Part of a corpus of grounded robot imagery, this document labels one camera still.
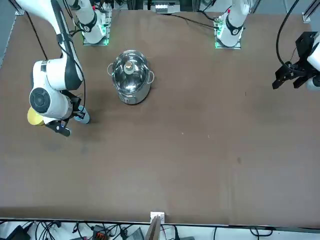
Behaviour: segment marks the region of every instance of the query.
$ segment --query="black cable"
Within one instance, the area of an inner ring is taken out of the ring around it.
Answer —
[[[231,7],[232,7],[232,5],[225,10],[225,13],[226,13]]]
[[[276,36],[275,51],[276,51],[276,56],[277,56],[279,62],[280,62],[284,67],[286,67],[286,68],[287,68],[290,72],[292,72],[292,73],[301,75],[301,74],[305,74],[305,72],[304,72],[304,71],[295,70],[295,69],[289,67],[289,66],[288,66],[287,64],[285,64],[285,62],[281,59],[280,54],[279,54],[279,39],[280,39],[280,33],[281,33],[282,29],[284,28],[284,25],[285,25],[285,23],[287,22],[290,14],[291,14],[291,12],[293,11],[293,9],[295,8],[295,6],[298,4],[299,1],[300,1],[300,0],[295,0],[295,1],[294,1],[294,3],[293,3],[293,5],[291,6],[290,10],[289,10],[288,13],[286,14],[283,22],[281,23],[281,26],[280,26],[280,28],[279,28],[278,34],[277,34],[277,36]]]
[[[130,228],[131,226],[133,226],[133,224],[130,224],[129,226],[125,227],[125,228],[122,229],[122,230],[125,231],[125,230],[127,230],[128,228]],[[121,234],[121,229],[120,229],[120,233],[119,233],[117,236],[115,236],[112,240],[115,240],[117,237],[120,236],[120,234]]]
[[[66,0],[62,0],[62,2],[63,2],[63,5],[64,5],[64,7],[65,7],[65,9],[66,9],[66,12],[68,13],[69,17],[70,17],[71,19],[74,19],[74,17],[72,16],[71,10],[70,10],[70,8],[69,8],[69,5],[68,5],[68,3],[66,2]]]
[[[27,221],[25,224],[22,225],[22,227],[24,228],[27,224],[29,223],[34,223],[35,221]]]
[[[212,18],[212,17],[209,17],[205,11],[202,11],[202,10],[198,10],[199,13],[202,13],[207,19],[211,20],[211,21],[214,21],[216,20],[216,18]]]
[[[15,8],[15,10],[17,12],[19,12],[18,8],[13,4],[13,2],[11,0],[9,0],[9,2],[11,3],[11,5]]]
[[[39,237],[39,239],[41,240],[41,236],[42,236],[42,240],[44,240],[45,239],[45,231],[46,231],[46,229],[44,228],[43,230],[42,230],[42,232],[41,232],[41,234],[40,234],[40,237]]]
[[[199,22],[199,21],[192,20],[190,18],[186,18],[184,16],[179,16],[179,15],[174,15],[174,14],[171,14],[169,16],[174,16],[174,17],[177,17],[177,18],[180,18],[180,19],[184,19],[184,20],[190,21],[192,23],[199,24],[201,26],[208,27],[208,28],[211,28],[211,29],[219,29],[217,26],[211,26],[211,25]]]
[[[164,238],[165,238],[165,240],[167,240],[166,231],[165,231],[164,226],[162,224],[161,224],[161,228],[162,228],[162,231],[163,231],[163,234],[164,234]]]
[[[291,60],[292,60],[292,58],[294,57],[294,55],[295,55],[295,51],[297,50],[297,47],[295,47],[295,49],[293,50],[293,53],[292,53],[292,56],[291,56],[291,58],[290,58],[290,61],[289,62],[291,62]]]
[[[268,233],[268,234],[260,234],[259,231],[258,231],[258,229],[257,229],[256,227],[252,227],[252,228],[250,228],[250,232],[251,232],[251,234],[252,234],[253,236],[257,237],[257,239],[259,240],[259,237],[270,237],[270,236],[274,233],[274,230],[271,229],[271,230],[270,230],[270,233]]]
[[[105,224],[102,223],[102,226],[103,226],[103,229],[104,229],[104,235],[105,235],[105,237],[107,237],[107,229],[106,229],[106,227],[105,227]]]
[[[212,240],[216,240],[216,232],[217,232],[217,227],[215,227],[215,229],[214,229]]]
[[[180,240],[177,226],[173,225],[173,227],[174,227],[174,240]]]
[[[70,31],[70,36],[73,37],[76,33],[79,33],[79,32],[83,32],[82,29],[78,29],[78,30],[75,30],[75,31]]]
[[[36,228],[35,228],[35,233],[34,233],[34,238],[35,238],[35,240],[38,240],[38,238],[37,238],[37,232],[38,232],[38,227],[39,227],[40,223],[41,223],[41,222],[38,222],[38,224],[36,225]]]
[[[82,71],[81,67],[79,66],[79,64],[77,63],[77,61],[74,59],[73,56],[71,56],[69,53],[67,53],[66,50],[63,49],[63,47],[58,44],[58,46],[60,47],[60,49],[74,62],[74,64],[79,68],[81,75],[82,75],[82,81],[83,81],[83,108],[80,110],[80,113],[83,113],[85,110],[85,106],[86,106],[86,79],[85,79],[85,75],[84,72]]]
[[[48,231],[47,231],[47,227],[46,226],[44,226],[42,223],[41,223],[41,225],[42,225],[42,227],[43,227],[43,231],[42,231],[42,233],[44,233],[43,234],[43,236],[42,236],[42,240],[48,240]]]
[[[85,238],[84,238],[84,237],[81,235],[81,233],[80,233],[79,227],[77,227],[77,231],[78,231],[78,234],[79,234],[80,238],[83,239],[83,240],[85,240]]]
[[[44,222],[44,225],[46,226],[46,228],[47,228],[47,234],[49,233],[49,236],[50,236],[50,239],[51,240],[56,240],[55,238],[54,238],[54,236],[51,234],[51,232],[50,232],[50,229],[53,227],[53,225],[54,225],[54,223],[53,222],[51,222],[51,223],[49,223],[49,225],[47,225],[46,224],[46,222]]]
[[[116,228],[115,228],[115,231],[114,233],[112,234],[111,233],[111,230],[114,229],[114,227],[112,227],[107,233],[109,233],[109,237],[114,237],[116,234],[117,234],[117,231],[118,231],[118,227],[120,228],[120,232],[121,232],[121,225],[116,225]]]
[[[88,226],[88,228],[90,228],[92,231],[95,229],[95,227],[94,227],[94,226],[90,226],[87,222],[85,222],[84,224],[85,224],[85,225],[87,225],[87,226]]]
[[[39,45],[40,45],[40,48],[41,48],[41,50],[42,50],[42,52],[43,52],[43,55],[44,55],[44,57],[45,57],[45,60],[48,60],[48,57],[47,57],[47,55],[46,55],[46,52],[45,52],[45,50],[44,50],[44,47],[43,47],[42,44],[41,44],[41,41],[40,41],[40,39],[39,39],[37,30],[36,30],[36,28],[35,28],[35,26],[34,26],[34,23],[32,22],[29,13],[28,13],[27,11],[25,11],[25,13],[26,13],[26,15],[27,15],[27,17],[28,17],[28,19],[29,19],[29,21],[30,21],[30,24],[31,24],[31,26],[32,26],[32,29],[33,29],[34,34],[35,34],[35,36],[36,36],[36,39],[38,40],[38,43],[39,43]]]
[[[25,232],[25,233],[28,233],[29,230],[30,230],[30,228],[31,228],[31,226],[32,226],[34,223],[35,223],[35,221],[29,221],[29,222],[25,223],[25,224],[22,226],[24,232]]]
[[[114,229],[116,227],[114,234],[111,233],[111,234],[108,235],[109,237],[114,237],[116,235],[116,233],[117,233],[117,230],[118,230],[119,226],[120,226],[119,224],[111,225],[111,226],[108,226],[106,228],[106,230],[107,230],[106,232],[105,232],[105,229],[101,229],[97,233],[100,233],[100,232],[104,231],[106,234],[108,234],[108,233],[111,233],[112,229]]]
[[[215,5],[216,1],[217,1],[217,0],[212,0],[212,1],[208,4],[208,6],[206,6],[206,8],[203,9],[203,11],[207,10],[210,6]]]

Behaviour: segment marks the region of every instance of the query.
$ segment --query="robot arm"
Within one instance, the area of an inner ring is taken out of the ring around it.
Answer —
[[[56,33],[62,58],[34,64],[29,101],[32,108],[43,116],[47,127],[68,135],[66,125],[61,125],[61,120],[67,123],[74,116],[84,117],[84,111],[78,109],[80,98],[69,92],[80,87],[84,76],[64,14],[57,0],[16,1],[26,11],[47,20]]]
[[[79,19],[80,28],[88,43],[96,44],[106,36],[107,33],[103,30],[103,19],[106,17],[99,10],[93,10],[90,0],[66,0],[66,2]]]
[[[217,36],[223,45],[233,47],[238,43],[249,11],[247,0],[233,0],[230,11],[222,15],[223,26]]]
[[[272,83],[273,89],[278,89],[285,81],[296,79],[293,82],[295,89],[304,83],[309,90],[320,90],[320,33],[305,31],[295,41],[299,60],[292,64],[287,61],[275,72],[276,80]]]

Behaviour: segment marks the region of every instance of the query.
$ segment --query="white robot link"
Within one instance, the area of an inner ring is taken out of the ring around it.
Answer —
[[[66,0],[66,2],[79,19],[79,27],[89,44],[96,44],[106,36],[106,32],[103,31],[105,16],[99,10],[93,10],[90,0]]]
[[[80,106],[81,99],[69,92],[81,86],[84,74],[64,13],[57,0],[16,0],[16,2],[26,11],[47,20],[56,33],[62,57],[40,60],[34,64],[29,102],[31,107],[43,116],[47,127],[56,133],[69,136],[71,131],[66,127],[69,119],[74,117],[77,121],[87,124],[90,117],[86,109]],[[91,15],[92,8],[86,9]]]
[[[247,0],[233,0],[232,6],[228,10],[222,15],[223,26],[217,38],[223,45],[231,48],[234,47],[241,38],[250,6]]]

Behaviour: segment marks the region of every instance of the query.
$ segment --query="brown table surface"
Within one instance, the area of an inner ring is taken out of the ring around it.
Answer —
[[[319,226],[320,93],[271,86],[284,16],[249,15],[242,50],[215,49],[211,29],[174,16],[113,18],[109,46],[75,37],[92,121],[71,121],[66,138],[28,124],[29,76],[44,57],[18,17],[0,70],[0,216],[147,222],[163,211],[171,223]],[[52,27],[33,19],[47,55],[59,57]],[[284,60],[308,30],[300,15],[289,18]],[[128,49],[155,73],[134,106],[107,74]]]

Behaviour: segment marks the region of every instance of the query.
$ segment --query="stainless steel pot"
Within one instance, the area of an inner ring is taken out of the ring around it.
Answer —
[[[148,68],[146,57],[135,50],[121,53],[109,64],[107,71],[112,76],[119,98],[126,104],[138,104],[145,99],[155,79],[154,72]]]

